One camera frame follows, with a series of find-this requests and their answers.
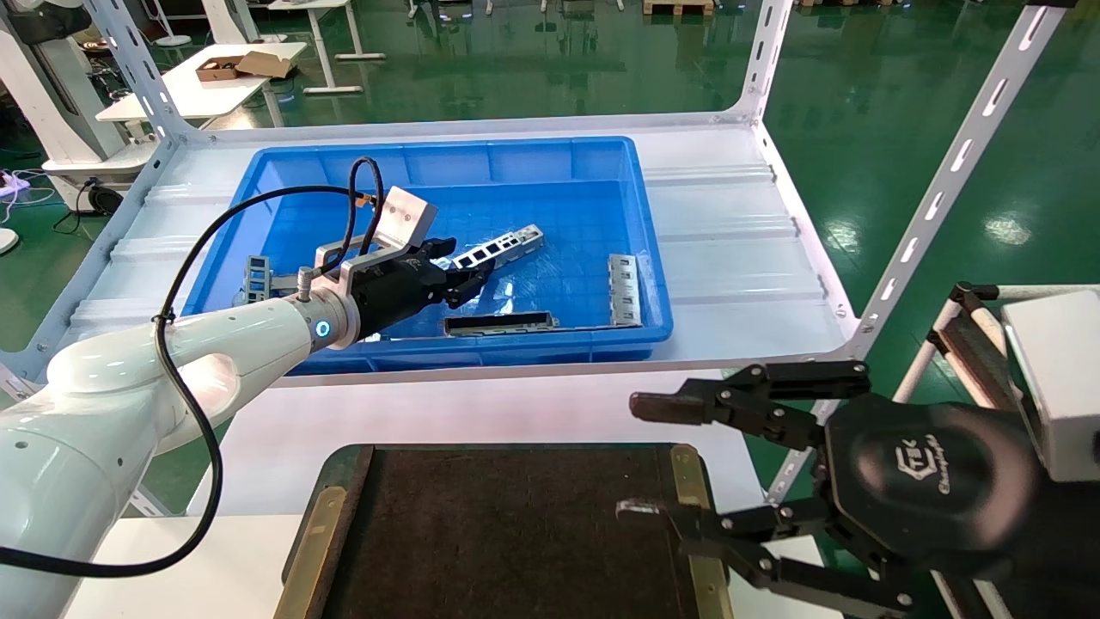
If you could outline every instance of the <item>white shelf surface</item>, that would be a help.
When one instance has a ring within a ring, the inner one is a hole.
[[[752,128],[734,122],[683,122],[697,115],[668,114],[672,121],[664,125],[639,125],[630,120],[639,117],[609,117],[627,120],[609,120],[606,128],[592,118],[532,119],[527,123],[265,130],[262,142],[243,142],[249,137],[241,136],[234,137],[241,143],[223,140],[216,145],[191,140],[180,146],[145,197],[144,208],[112,250],[111,262],[78,306],[62,344],[147,323],[189,243],[230,206],[245,167],[262,147],[625,134],[635,141],[642,165],[672,300],[672,338],[657,349],[650,362],[640,365],[601,365],[602,371],[594,365],[432,371],[433,376],[721,368],[728,367],[730,361],[802,358],[837,350],[846,340],[846,328],[850,334],[850,323],[837,318],[835,308],[846,305],[847,299],[838,302],[838,284],[833,286],[833,298],[826,295],[822,281],[835,280],[836,275],[831,264],[815,263],[811,257],[824,252],[812,229],[806,233],[805,224],[800,230],[794,223],[799,213],[792,209],[801,209],[801,203],[791,205],[790,199],[784,203],[781,192],[793,194],[789,178],[788,188],[781,191],[784,178],[777,181],[777,170],[766,163]],[[559,129],[562,120],[573,122],[569,130]],[[320,131],[307,134],[307,129]],[[345,131],[330,137],[338,129],[359,130],[360,136],[344,136],[354,134]],[[801,218],[809,221],[804,210]],[[816,250],[810,243],[815,243]],[[194,274],[180,291],[177,308]],[[373,380],[399,382],[414,374],[389,373]]]

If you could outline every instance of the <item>blue plastic bin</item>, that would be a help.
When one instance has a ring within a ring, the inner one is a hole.
[[[535,223],[544,245],[495,270],[482,294],[449,309],[432,305],[384,332],[381,342],[322,351],[294,374],[392,372],[461,366],[624,362],[648,358],[672,333],[672,314],[649,202],[634,142],[578,137],[498,142],[274,147],[256,153],[233,196],[241,201],[295,185],[346,186],[351,163],[370,155],[386,187],[400,186],[439,208],[428,235],[458,239],[463,251]],[[374,192],[370,168],[358,188]],[[226,224],[211,243],[184,314],[230,307],[245,258],[271,258],[277,275],[314,264],[318,245],[337,241],[348,198],[298,194],[255,206]],[[356,233],[370,211],[362,210]],[[485,338],[446,338],[450,316],[551,312],[562,328],[610,323],[607,257],[638,256],[642,327]]]

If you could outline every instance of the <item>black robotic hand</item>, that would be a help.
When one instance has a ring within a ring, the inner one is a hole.
[[[427,239],[406,254],[381,262],[352,275],[350,291],[359,307],[356,340],[418,314],[435,302],[454,309],[481,292],[495,263],[490,259],[470,268],[441,268],[432,259],[450,255],[455,239]]]
[[[1055,484],[1019,413],[961,404],[899,405],[869,394],[859,362],[750,366],[674,395],[635,394],[635,417],[723,423],[793,450],[817,451],[813,497],[717,515],[623,501],[620,518],[662,519],[681,552],[721,559],[750,584],[868,617],[913,607],[915,573],[1100,590],[1100,541],[1087,509],[1100,485]],[[824,425],[777,400],[842,399]],[[776,559],[761,542],[825,532],[878,581]]]

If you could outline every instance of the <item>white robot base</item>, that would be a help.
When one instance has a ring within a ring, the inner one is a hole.
[[[16,244],[19,244],[19,234],[15,233],[15,230],[0,228],[0,254],[7,253]]]

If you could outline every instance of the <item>wire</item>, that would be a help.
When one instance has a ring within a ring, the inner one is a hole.
[[[24,191],[34,191],[34,190],[50,191],[50,195],[47,195],[45,197],[42,197],[42,198],[38,198],[38,199],[32,199],[30,201],[19,201],[19,191],[13,192],[11,195],[11,200],[4,207],[4,217],[3,217],[3,219],[0,219],[0,223],[7,223],[8,220],[11,219],[11,211],[14,210],[14,209],[16,209],[16,208],[23,208],[25,206],[35,206],[35,205],[37,205],[37,206],[50,206],[50,205],[54,205],[54,203],[64,203],[64,202],[59,202],[59,201],[46,201],[46,200],[53,199],[54,195],[57,194],[57,191],[55,191],[54,189],[51,189],[50,187],[26,187],[23,190]]]
[[[184,383],[184,379],[179,375],[179,371],[176,368],[176,365],[172,362],[172,355],[168,352],[166,330],[168,324],[176,319],[172,303],[175,301],[176,295],[179,294],[179,288],[184,285],[184,279],[187,277],[187,273],[195,264],[195,261],[198,259],[202,247],[206,246],[207,242],[210,241],[215,233],[217,233],[227,221],[250,206],[262,203],[268,199],[280,196],[305,192],[348,194],[353,205],[352,210],[349,212],[349,218],[354,214],[355,197],[371,197],[355,191],[354,188],[348,189],[330,185],[307,185],[301,187],[283,187],[280,189],[266,191],[231,207],[229,210],[222,212],[217,219],[215,219],[213,223],[210,223],[210,225],[208,225],[207,229],[199,235],[198,240],[195,241],[191,250],[187,253],[187,256],[184,257],[184,263],[179,266],[179,270],[176,272],[176,277],[172,280],[172,285],[168,287],[168,294],[164,299],[164,305],[161,307],[161,313],[153,317],[153,323],[155,325],[153,333],[156,349],[156,360],[160,362],[164,374],[168,376],[168,382],[172,383],[172,386],[175,387],[176,393],[179,394],[179,397],[184,400],[187,409],[194,414],[195,422],[198,424],[199,431],[202,435],[202,441],[206,443],[207,451],[210,453],[210,499],[207,502],[206,508],[202,510],[202,516],[199,518],[199,522],[195,527],[195,531],[191,532],[190,538],[188,538],[186,542],[184,542],[170,554],[145,563],[107,565],[46,556],[37,553],[0,546],[0,565],[11,565],[25,570],[35,570],[38,572],[48,572],[51,574],[62,574],[65,576],[76,576],[82,578],[127,578],[131,576],[153,574],[154,572],[160,572],[170,567],[176,563],[179,563],[199,545],[199,542],[202,541],[207,532],[210,530],[210,526],[213,524],[215,513],[217,513],[218,505],[221,502],[222,469],[224,464],[221,458],[221,449],[218,446],[218,438],[213,433],[213,427],[210,425],[210,420],[206,417],[206,413],[202,412],[202,407],[199,405],[198,400],[195,399],[195,395],[191,394],[190,388],[188,388],[187,384]],[[341,247],[341,253],[346,252],[348,245],[350,244],[351,234],[349,233],[344,236],[344,245]]]
[[[72,234],[72,233],[75,233],[78,229],[80,229],[80,217],[81,217],[81,214],[80,214],[80,196],[84,195],[84,191],[86,191],[89,186],[91,186],[91,183],[85,183],[84,186],[80,187],[80,190],[76,192],[76,211],[74,212],[73,210],[67,210],[66,209],[65,215],[62,217],[61,219],[58,219],[57,221],[54,221],[54,224],[50,226],[51,230],[53,230],[53,231],[55,231],[55,232],[57,232],[59,234]],[[61,230],[57,229],[57,225],[61,225],[62,222],[64,222],[69,217],[73,217],[74,214],[76,214],[76,223],[73,225],[72,230],[69,230],[67,232],[63,232],[63,231],[61,231]]]
[[[355,186],[355,174],[359,173],[359,166],[364,163],[369,164],[371,166],[371,172],[374,173],[375,207],[374,215],[371,217],[371,223],[367,224],[366,233],[363,234],[363,242],[359,244],[360,255],[371,251],[371,242],[374,241],[374,232],[378,229],[378,221],[382,220],[382,207],[386,203],[386,195],[382,187],[382,172],[378,169],[378,162],[369,156],[361,156],[355,159],[355,163],[351,164],[351,178],[348,179],[348,186],[352,188]]]

